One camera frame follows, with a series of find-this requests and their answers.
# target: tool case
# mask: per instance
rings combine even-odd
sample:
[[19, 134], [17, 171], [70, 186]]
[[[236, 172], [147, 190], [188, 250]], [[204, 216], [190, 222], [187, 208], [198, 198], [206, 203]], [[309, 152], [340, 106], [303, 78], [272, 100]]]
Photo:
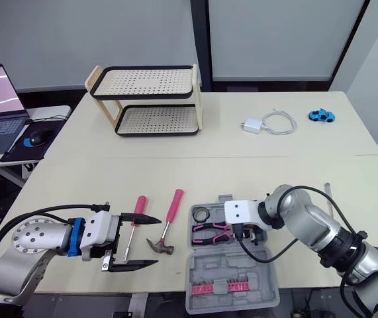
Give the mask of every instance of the tool case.
[[[221, 233], [217, 229], [193, 232], [192, 228], [223, 222], [224, 202], [230, 200], [231, 195], [220, 195], [218, 203], [194, 205], [191, 208], [189, 244], [195, 251], [187, 260], [185, 305], [192, 315], [275, 307], [280, 302], [273, 263], [262, 264], [251, 259], [234, 238], [205, 246], [192, 243], [193, 240], [209, 239]], [[209, 210], [209, 218], [204, 223], [198, 223], [193, 218], [194, 210], [200, 207]], [[256, 257], [271, 258], [270, 251], [264, 246], [267, 233], [262, 232], [257, 239], [257, 246], [251, 242], [251, 238], [244, 238], [244, 244]]]

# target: gray plastic tool case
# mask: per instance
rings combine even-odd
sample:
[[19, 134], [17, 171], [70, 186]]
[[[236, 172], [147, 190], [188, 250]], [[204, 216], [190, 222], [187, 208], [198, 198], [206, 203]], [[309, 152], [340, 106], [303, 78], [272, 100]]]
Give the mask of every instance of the gray plastic tool case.
[[[192, 232], [193, 225], [204, 224], [198, 223], [192, 218], [193, 211], [199, 207], [205, 207], [210, 213], [210, 217], [205, 223], [223, 222], [224, 202], [228, 200], [232, 200], [231, 195], [221, 195], [219, 203], [194, 205], [191, 208], [189, 244], [195, 249], [195, 252], [189, 256], [187, 261], [186, 310], [190, 314], [275, 307], [280, 302], [272, 263], [261, 264], [251, 259], [236, 240], [206, 246], [193, 246], [191, 244], [193, 239], [207, 239], [221, 233], [216, 229]], [[260, 242], [257, 246], [250, 242], [250, 238], [244, 238], [244, 243], [252, 254], [258, 258], [266, 259], [271, 257], [270, 251], [264, 246], [266, 239], [267, 233], [263, 232], [258, 239]], [[226, 280], [243, 280], [246, 278], [250, 289], [247, 292], [224, 291], [225, 293], [220, 294], [191, 294], [193, 284], [203, 282], [219, 284], [225, 283]]]

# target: white power adapter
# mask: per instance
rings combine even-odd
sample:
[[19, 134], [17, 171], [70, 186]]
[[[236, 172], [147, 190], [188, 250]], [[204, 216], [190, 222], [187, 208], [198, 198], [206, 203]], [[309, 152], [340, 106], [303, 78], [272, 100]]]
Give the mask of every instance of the white power adapter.
[[250, 133], [259, 134], [262, 127], [262, 121], [259, 121], [255, 118], [247, 118], [244, 123], [242, 123], [242, 128], [244, 131]]

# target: mouse pad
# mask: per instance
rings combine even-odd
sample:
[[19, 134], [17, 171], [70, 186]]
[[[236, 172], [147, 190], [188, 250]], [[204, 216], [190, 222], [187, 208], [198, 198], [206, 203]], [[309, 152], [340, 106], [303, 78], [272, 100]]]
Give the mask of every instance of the mouse pad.
[[[49, 148], [56, 135], [61, 130], [66, 121], [39, 121], [30, 124], [25, 132], [19, 137], [10, 151], [4, 153], [1, 162], [23, 161], [23, 160], [41, 160]], [[28, 138], [30, 135], [39, 130], [52, 129], [53, 134], [45, 144], [40, 146], [30, 146]]]

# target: perforated shelf tray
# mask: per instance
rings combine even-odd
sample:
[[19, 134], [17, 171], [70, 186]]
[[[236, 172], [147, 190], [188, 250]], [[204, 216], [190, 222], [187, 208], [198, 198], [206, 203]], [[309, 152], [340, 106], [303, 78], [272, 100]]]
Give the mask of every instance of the perforated shelf tray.
[[100, 100], [189, 98], [192, 66], [112, 66], [105, 68], [90, 94]]
[[119, 136], [179, 136], [198, 130], [194, 104], [127, 106], [115, 128]]

